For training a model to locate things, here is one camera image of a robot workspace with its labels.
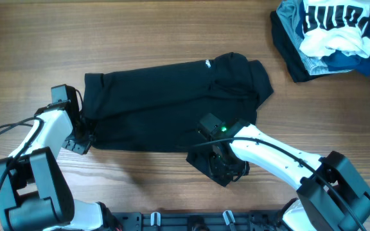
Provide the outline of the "black t-shirt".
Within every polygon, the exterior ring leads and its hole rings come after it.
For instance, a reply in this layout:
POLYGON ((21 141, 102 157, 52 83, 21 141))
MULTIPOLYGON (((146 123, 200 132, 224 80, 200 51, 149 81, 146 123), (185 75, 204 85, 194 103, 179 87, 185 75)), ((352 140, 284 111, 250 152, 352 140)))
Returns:
POLYGON ((204 173, 208 146, 198 122, 213 114, 225 123, 255 123, 272 94, 262 64, 238 53, 212 60, 114 73, 87 73, 83 110, 94 121, 101 150, 188 153, 204 173))

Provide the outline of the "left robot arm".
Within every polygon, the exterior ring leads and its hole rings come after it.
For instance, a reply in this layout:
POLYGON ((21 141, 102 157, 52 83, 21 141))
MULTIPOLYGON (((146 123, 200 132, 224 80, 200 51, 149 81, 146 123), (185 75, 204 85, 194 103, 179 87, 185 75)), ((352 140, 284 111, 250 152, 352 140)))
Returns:
POLYGON ((9 157, 0 159, 0 230, 101 230, 99 203, 74 200, 57 164, 72 133, 70 101, 37 110, 30 133, 9 157))

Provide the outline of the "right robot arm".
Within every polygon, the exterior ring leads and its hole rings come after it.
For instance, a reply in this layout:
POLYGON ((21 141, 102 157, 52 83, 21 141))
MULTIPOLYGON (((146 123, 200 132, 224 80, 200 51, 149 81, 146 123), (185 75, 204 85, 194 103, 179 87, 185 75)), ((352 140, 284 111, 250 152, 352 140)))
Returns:
POLYGON ((297 198, 282 213, 292 230, 363 230, 370 216, 370 187, 343 154, 323 157, 293 148, 243 120, 225 123, 209 114, 198 124, 213 148, 216 176, 248 163, 291 186, 297 198))

